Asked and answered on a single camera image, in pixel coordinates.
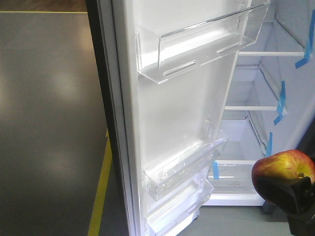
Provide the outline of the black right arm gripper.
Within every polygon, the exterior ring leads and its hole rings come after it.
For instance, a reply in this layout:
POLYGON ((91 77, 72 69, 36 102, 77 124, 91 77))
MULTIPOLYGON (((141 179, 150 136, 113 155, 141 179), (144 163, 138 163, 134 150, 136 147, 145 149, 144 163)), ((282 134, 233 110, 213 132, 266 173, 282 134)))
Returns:
POLYGON ((315 163, 304 153, 289 153, 290 179, 258 177, 257 193, 266 201, 289 213, 294 236, 315 234, 315 163))

